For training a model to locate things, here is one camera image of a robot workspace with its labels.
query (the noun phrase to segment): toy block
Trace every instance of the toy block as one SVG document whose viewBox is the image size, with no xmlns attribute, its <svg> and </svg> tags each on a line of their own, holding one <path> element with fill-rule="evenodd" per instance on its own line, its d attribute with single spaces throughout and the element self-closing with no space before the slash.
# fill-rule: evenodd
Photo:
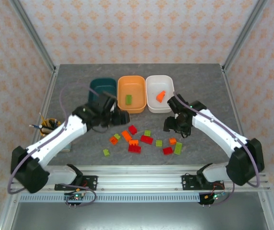
<svg viewBox="0 0 274 230">
<path fill-rule="evenodd" d="M 142 135 L 140 141 L 145 142 L 145 143 L 151 145 L 153 143 L 153 138 L 150 138 L 150 137 L 147 137 L 145 135 Z"/>
<path fill-rule="evenodd" d="M 141 147 L 140 146 L 136 146 L 136 145 L 129 145 L 128 146 L 128 151 L 140 154 L 141 153 Z"/>
<path fill-rule="evenodd" d="M 114 135 L 114 137 L 117 138 L 117 140 L 120 140 L 120 138 L 121 138 L 121 136 L 117 133 Z"/>
<path fill-rule="evenodd" d="M 129 142 L 129 145 L 138 145 L 138 140 L 130 140 Z"/>
<path fill-rule="evenodd" d="M 151 136 L 151 131 L 150 130 L 145 130 L 145 136 Z"/>
<path fill-rule="evenodd" d="M 162 100 L 164 99 L 165 94 L 166 94 L 166 91 L 161 91 L 161 92 L 156 96 L 156 100 L 159 101 L 160 103 L 162 103 Z"/>
<path fill-rule="evenodd" d="M 162 147 L 162 140 L 156 141 L 156 147 Z"/>
<path fill-rule="evenodd" d="M 180 155 L 181 152 L 182 152 L 182 146 L 183 146 L 182 143 L 177 142 L 177 143 L 175 144 L 174 154 Z"/>
<path fill-rule="evenodd" d="M 103 153 L 105 157 L 108 157 L 110 155 L 108 149 L 104 149 Z"/>
<path fill-rule="evenodd" d="M 110 141 L 113 145 L 115 145 L 116 143 L 118 143 L 118 140 L 117 140 L 117 138 L 115 138 L 115 137 L 111 137 L 111 138 L 109 139 L 109 141 Z"/>
<path fill-rule="evenodd" d="M 127 142 L 129 142 L 130 140 L 132 140 L 131 135 L 130 135 L 126 130 L 124 130 L 121 134 L 122 134 L 122 136 L 124 137 L 124 139 L 125 139 Z"/>
<path fill-rule="evenodd" d="M 126 96 L 126 105 L 131 105 L 132 104 L 132 95 L 127 95 Z"/>
<path fill-rule="evenodd" d="M 173 153 L 173 150 L 172 150 L 171 147 L 167 147 L 167 148 L 164 148 L 164 149 L 162 149 L 162 150 L 163 150 L 163 152 L 164 152 L 164 155 L 170 155 L 170 154 Z"/>
<path fill-rule="evenodd" d="M 137 133 L 137 129 L 135 126 L 130 126 L 128 128 L 128 131 L 132 134 L 132 135 L 135 135 Z"/>
<path fill-rule="evenodd" d="M 176 139 L 175 138 L 169 138 L 169 142 L 171 145 L 175 145 L 176 144 Z"/>
</svg>

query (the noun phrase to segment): lime green block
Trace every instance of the lime green block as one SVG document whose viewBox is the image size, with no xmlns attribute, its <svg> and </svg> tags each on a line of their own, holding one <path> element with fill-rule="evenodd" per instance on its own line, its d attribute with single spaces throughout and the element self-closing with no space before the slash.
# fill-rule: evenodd
<svg viewBox="0 0 274 230">
<path fill-rule="evenodd" d="M 105 157 L 108 157 L 110 155 L 108 149 L 104 149 L 103 153 Z"/>
<path fill-rule="evenodd" d="M 177 142 L 177 143 L 175 144 L 174 154 L 180 155 L 181 152 L 182 152 L 182 146 L 183 146 L 182 143 Z"/>
<path fill-rule="evenodd" d="M 120 135 L 117 133 L 114 135 L 114 137 L 117 138 L 117 140 L 119 140 L 121 138 Z"/>
<path fill-rule="evenodd" d="M 145 130 L 145 136 L 151 136 L 151 131 L 150 130 Z"/>
<path fill-rule="evenodd" d="M 127 95 L 126 96 L 126 105 L 132 104 L 132 95 Z"/>
<path fill-rule="evenodd" d="M 156 147 L 162 147 L 162 140 L 156 141 Z"/>
</svg>

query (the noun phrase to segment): gray countertop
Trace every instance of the gray countertop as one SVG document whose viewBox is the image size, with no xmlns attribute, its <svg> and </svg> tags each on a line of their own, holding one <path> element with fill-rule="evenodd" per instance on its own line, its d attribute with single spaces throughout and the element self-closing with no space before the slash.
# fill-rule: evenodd
<svg viewBox="0 0 274 230">
<path fill-rule="evenodd" d="M 174 89 L 182 97 L 193 102 L 199 100 L 224 124 L 238 132 L 236 119 L 218 64 L 83 64 L 60 65 L 51 97 L 47 117 L 64 121 L 59 105 L 61 89 L 68 83 L 77 82 L 88 85 L 95 78 L 110 77 L 118 80 L 124 75 L 168 75 L 173 79 Z M 88 90 L 81 84 L 71 86 L 64 91 L 63 105 L 68 114 L 77 106 L 86 103 Z M 163 132 L 163 123 L 168 116 L 174 114 L 153 114 L 146 107 L 140 114 L 132 114 L 131 122 L 125 126 L 110 128 L 106 133 L 90 131 L 72 142 L 70 152 L 60 152 L 50 165 L 196 165 L 220 163 L 228 158 L 222 149 L 209 137 L 196 128 L 192 128 L 191 136 L 182 138 L 174 132 Z M 134 139 L 140 139 L 144 130 L 151 130 L 154 138 L 152 145 L 140 142 L 141 154 L 129 153 L 128 143 L 122 137 L 113 146 L 109 138 L 115 133 L 121 134 L 130 125 L 134 125 L 138 133 Z M 175 137 L 183 144 L 182 154 L 163 155 L 162 148 L 155 146 L 155 140 L 163 141 L 163 148 L 169 146 L 169 138 Z M 108 149 L 109 157 L 105 157 L 103 149 Z"/>
</svg>

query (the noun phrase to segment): pen holder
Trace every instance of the pen holder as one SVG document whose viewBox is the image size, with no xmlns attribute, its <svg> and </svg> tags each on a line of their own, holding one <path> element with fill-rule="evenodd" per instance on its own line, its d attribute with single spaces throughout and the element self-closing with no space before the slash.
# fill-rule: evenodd
<svg viewBox="0 0 274 230">
<path fill-rule="evenodd" d="M 47 126 L 50 127 L 49 120 L 52 121 L 52 122 L 55 122 L 55 118 L 45 119 L 45 123 L 47 124 Z M 57 127 L 59 127 L 60 125 L 61 125 L 61 122 L 57 121 Z M 41 130 L 39 130 L 39 131 L 40 131 L 40 135 L 43 136 L 43 137 L 48 135 L 46 133 L 43 133 Z"/>
</svg>

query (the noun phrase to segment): patterned wallpaper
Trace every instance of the patterned wallpaper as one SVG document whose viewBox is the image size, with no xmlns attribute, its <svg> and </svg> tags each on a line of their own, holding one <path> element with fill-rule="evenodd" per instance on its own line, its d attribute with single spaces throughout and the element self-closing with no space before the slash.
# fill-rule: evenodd
<svg viewBox="0 0 274 230">
<path fill-rule="evenodd" d="M 244 132 L 263 144 L 274 185 L 274 0 L 268 1 L 228 78 Z"/>
<path fill-rule="evenodd" d="M 33 137 L 50 71 L 8 0 L 0 0 L 0 213 L 11 152 Z"/>
<path fill-rule="evenodd" d="M 22 0 L 53 62 L 221 63 L 257 0 Z"/>
</svg>

